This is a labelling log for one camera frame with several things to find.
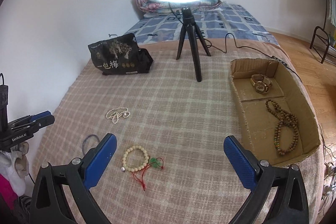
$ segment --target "bed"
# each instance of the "bed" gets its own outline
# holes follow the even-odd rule
[[[223,5],[221,10],[195,13],[195,17],[214,46],[224,49],[223,37],[233,32],[239,45],[277,56],[293,68],[275,38],[241,6]],[[68,164],[82,155],[88,135],[102,139],[110,132],[116,135],[118,148],[91,193],[111,223],[229,223],[249,194],[223,152],[226,136],[241,139],[229,66],[237,58],[265,56],[249,48],[237,49],[228,39],[227,54],[214,48],[212,57],[199,52],[203,81],[197,83],[189,45],[182,58],[175,59],[180,27],[174,17],[162,16],[143,19],[130,29],[154,59],[149,74],[103,76],[89,61],[56,109],[55,124],[42,137],[33,162],[34,177],[44,161]],[[304,86],[293,77],[312,108]],[[128,107],[131,116],[113,124],[105,114],[116,107]],[[121,171],[122,155],[132,145],[164,159],[164,170],[146,173],[145,192],[130,173]],[[137,156],[130,160],[136,162]],[[320,148],[299,163],[311,224],[322,196],[323,162]],[[70,191],[65,190],[78,223],[84,223]],[[256,223],[262,223],[274,194]]]

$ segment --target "black snack package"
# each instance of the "black snack package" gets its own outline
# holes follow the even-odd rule
[[[153,59],[139,48],[133,33],[93,43],[88,46],[94,66],[103,75],[149,73]]]

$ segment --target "metal screw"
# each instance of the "metal screw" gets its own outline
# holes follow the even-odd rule
[[[262,160],[262,161],[260,162],[260,164],[261,164],[261,166],[263,166],[263,167],[268,167],[268,166],[269,166],[269,163],[268,163],[268,161],[266,161],[266,160]]]
[[[294,171],[298,171],[298,170],[299,170],[299,167],[298,167],[296,164],[293,164],[293,165],[292,165],[292,169],[293,169]]]
[[[42,168],[47,168],[48,166],[49,166],[49,163],[46,162],[46,161],[45,161],[44,163],[41,164],[41,167],[42,167]]]
[[[77,165],[81,163],[81,159],[80,158],[74,158],[72,161],[72,164]]]

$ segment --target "white beaded necklace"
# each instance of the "white beaded necklace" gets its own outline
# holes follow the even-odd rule
[[[131,112],[128,111],[127,107],[117,107],[117,108],[112,108],[109,110],[105,117],[106,119],[111,119],[113,124],[117,124],[119,121],[120,117],[123,117],[127,119],[131,115]]]
[[[130,167],[128,167],[127,166],[127,164],[126,164],[126,158],[127,158],[127,156],[128,156],[128,154],[131,152],[131,151],[133,151],[133,150],[135,150],[135,149],[139,149],[139,150],[141,150],[142,152],[143,152],[143,154],[144,154],[144,156],[145,156],[145,161],[144,161],[144,163],[142,164],[142,165],[140,165],[139,167],[136,167],[136,168],[130,168]],[[140,146],[140,145],[133,145],[132,147],[130,147],[129,149],[127,149],[126,151],[125,151],[125,154],[124,154],[124,156],[123,156],[123,167],[121,168],[121,170],[122,171],[129,171],[129,172],[137,172],[137,171],[140,171],[141,169],[144,169],[146,166],[147,166],[147,164],[148,164],[148,161],[149,161],[149,156],[148,156],[148,154],[147,154],[147,151],[142,147],[142,146]]]

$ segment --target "metal rack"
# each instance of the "metal rack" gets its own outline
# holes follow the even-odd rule
[[[335,59],[335,61],[336,61],[336,56],[328,53],[329,49],[332,49],[333,51],[336,51],[336,49],[330,45],[330,37],[329,37],[328,33],[325,31],[326,23],[327,23],[327,15],[328,15],[328,0],[326,0],[326,2],[325,2],[325,18],[324,18],[323,28],[320,27],[320,26],[317,26],[315,28],[314,35],[313,35],[313,38],[312,38],[311,44],[310,44],[310,49],[313,48],[317,52],[317,54],[322,58],[321,64],[323,64],[324,61],[326,60],[326,61],[328,61],[328,62],[333,63],[333,64],[336,65],[335,62],[327,59],[327,55],[328,55],[328,56],[333,57]],[[318,30],[321,30],[327,36],[327,38],[324,38],[324,37],[320,36],[319,34],[317,34]],[[323,51],[320,48],[314,47],[314,42],[315,42],[315,38],[316,37],[318,37],[324,43],[324,45],[326,45],[325,51]]]

